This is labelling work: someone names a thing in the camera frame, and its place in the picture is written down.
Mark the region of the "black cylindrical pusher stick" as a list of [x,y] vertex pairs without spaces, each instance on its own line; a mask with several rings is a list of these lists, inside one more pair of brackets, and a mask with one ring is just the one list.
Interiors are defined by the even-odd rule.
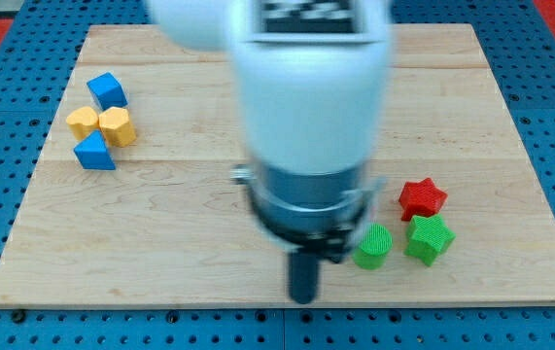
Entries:
[[309,252],[288,254],[289,297],[298,304],[308,304],[317,295],[318,258]]

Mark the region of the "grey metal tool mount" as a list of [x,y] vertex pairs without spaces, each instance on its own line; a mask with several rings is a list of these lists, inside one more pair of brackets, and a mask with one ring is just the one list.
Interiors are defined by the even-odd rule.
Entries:
[[237,164],[234,183],[245,187],[261,229],[286,252],[311,253],[341,263],[365,238],[386,178],[366,166],[301,175],[260,162]]

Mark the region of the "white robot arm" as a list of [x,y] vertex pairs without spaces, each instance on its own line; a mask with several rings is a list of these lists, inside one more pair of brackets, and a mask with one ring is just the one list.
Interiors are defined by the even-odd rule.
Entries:
[[393,53],[387,1],[160,1],[153,23],[182,47],[229,56],[249,162],[236,166],[260,227],[288,255],[288,294],[318,293],[373,218],[369,178]]

